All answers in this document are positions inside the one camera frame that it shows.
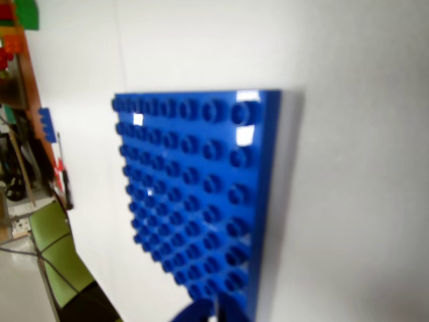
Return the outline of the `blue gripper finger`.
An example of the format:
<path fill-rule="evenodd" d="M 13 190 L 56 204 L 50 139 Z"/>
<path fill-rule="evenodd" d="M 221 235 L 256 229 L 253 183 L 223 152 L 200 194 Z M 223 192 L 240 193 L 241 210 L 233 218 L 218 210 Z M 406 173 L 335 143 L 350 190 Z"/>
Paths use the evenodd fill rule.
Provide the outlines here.
<path fill-rule="evenodd" d="M 220 322 L 250 322 L 240 304 L 230 295 L 219 295 L 218 321 Z"/>
<path fill-rule="evenodd" d="M 212 315 L 213 303 L 208 299 L 198 299 L 182 309 L 172 322 L 207 322 Z"/>

